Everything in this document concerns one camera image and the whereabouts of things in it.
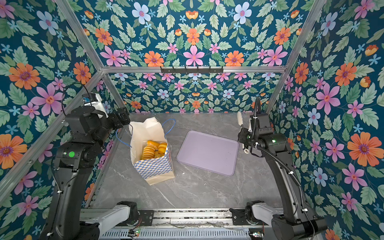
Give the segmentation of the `lilac plastic tray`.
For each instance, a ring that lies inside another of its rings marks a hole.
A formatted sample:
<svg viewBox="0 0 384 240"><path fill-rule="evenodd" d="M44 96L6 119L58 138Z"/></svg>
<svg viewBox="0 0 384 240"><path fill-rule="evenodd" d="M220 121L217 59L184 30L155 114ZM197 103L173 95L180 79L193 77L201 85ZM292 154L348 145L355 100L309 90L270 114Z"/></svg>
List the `lilac plastic tray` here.
<svg viewBox="0 0 384 240"><path fill-rule="evenodd" d="M178 152L177 161L224 176L235 173L239 143L197 131L189 131Z"/></svg>

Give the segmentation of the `pale ridged long bread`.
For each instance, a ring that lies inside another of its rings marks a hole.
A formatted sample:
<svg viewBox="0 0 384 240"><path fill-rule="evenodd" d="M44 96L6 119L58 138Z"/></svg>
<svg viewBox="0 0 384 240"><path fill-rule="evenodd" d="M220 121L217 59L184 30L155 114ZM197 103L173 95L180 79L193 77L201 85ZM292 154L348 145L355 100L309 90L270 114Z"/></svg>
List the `pale ridged long bread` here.
<svg viewBox="0 0 384 240"><path fill-rule="evenodd" d="M152 146L145 146L142 152L142 160L153 159L155 157L156 149Z"/></svg>

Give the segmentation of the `small striped round bun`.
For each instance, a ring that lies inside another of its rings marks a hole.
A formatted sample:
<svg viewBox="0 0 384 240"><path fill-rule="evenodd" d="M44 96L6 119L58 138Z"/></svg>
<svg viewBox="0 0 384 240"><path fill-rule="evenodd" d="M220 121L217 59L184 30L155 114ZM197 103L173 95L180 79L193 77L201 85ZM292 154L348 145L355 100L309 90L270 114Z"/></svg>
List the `small striped round bun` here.
<svg viewBox="0 0 384 240"><path fill-rule="evenodd" d="M160 143L158 146L158 154L164 155L166 150L167 150L167 146L168 146L168 144L165 142Z"/></svg>

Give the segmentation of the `checkered paper bag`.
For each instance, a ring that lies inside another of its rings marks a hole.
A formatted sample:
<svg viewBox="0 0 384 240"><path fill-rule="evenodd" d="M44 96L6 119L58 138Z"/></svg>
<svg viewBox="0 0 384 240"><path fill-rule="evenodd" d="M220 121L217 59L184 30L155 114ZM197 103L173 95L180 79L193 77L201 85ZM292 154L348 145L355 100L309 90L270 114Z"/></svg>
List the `checkered paper bag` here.
<svg viewBox="0 0 384 240"><path fill-rule="evenodd" d="M117 140L130 148L131 163L139 175L150 186L175 178L171 147L163 125L152 117L144 122L131 122L129 131L129 144L121 138Z"/></svg>

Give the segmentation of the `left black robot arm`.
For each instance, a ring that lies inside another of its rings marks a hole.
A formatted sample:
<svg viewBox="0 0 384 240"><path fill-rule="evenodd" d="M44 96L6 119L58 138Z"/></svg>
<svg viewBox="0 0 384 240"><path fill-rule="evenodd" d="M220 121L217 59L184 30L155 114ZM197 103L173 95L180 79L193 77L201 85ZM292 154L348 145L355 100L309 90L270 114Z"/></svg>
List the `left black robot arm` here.
<svg viewBox="0 0 384 240"><path fill-rule="evenodd" d="M97 240L120 223L137 224L137 204L127 201L93 220L80 220L83 194L96 158L110 133L130 123L127 108L106 114L93 106L82 106L67 114L65 120L72 138L59 147L53 161L56 186L40 239Z"/></svg>

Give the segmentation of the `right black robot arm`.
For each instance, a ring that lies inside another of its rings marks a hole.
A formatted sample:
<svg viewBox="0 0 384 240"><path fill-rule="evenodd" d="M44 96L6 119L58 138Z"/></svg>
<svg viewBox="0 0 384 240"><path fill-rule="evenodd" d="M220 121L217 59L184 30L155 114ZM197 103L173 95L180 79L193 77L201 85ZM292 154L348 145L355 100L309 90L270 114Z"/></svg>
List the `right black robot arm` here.
<svg viewBox="0 0 384 240"><path fill-rule="evenodd" d="M268 114L256 113L245 127L241 113L237 113L240 132L238 142L246 154L264 158L276 181L283 208L278 210L264 202L253 201L246 206L249 222L257 220L269 225L278 240L320 240L328 228L305 198L301 181L293 163L292 149L285 135L276 134Z"/></svg>

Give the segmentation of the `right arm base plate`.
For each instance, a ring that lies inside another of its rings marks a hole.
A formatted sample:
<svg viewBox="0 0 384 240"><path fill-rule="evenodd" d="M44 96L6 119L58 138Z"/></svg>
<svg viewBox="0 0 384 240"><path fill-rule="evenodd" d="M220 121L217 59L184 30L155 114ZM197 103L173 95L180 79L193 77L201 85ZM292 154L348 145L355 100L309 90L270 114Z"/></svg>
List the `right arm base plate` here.
<svg viewBox="0 0 384 240"><path fill-rule="evenodd" d="M229 208L232 214L232 223L234 226L269 226L265 222L258 220L246 209Z"/></svg>

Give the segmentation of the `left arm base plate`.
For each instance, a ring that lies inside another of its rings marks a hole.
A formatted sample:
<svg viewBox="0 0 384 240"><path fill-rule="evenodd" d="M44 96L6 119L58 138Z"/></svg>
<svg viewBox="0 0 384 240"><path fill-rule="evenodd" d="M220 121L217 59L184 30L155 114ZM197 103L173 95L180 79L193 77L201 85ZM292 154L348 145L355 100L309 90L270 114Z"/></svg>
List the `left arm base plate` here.
<svg viewBox="0 0 384 240"><path fill-rule="evenodd" d="M117 227L142 227L151 226L154 220L154 210L138 210L138 219L136 221L128 219L119 223Z"/></svg>

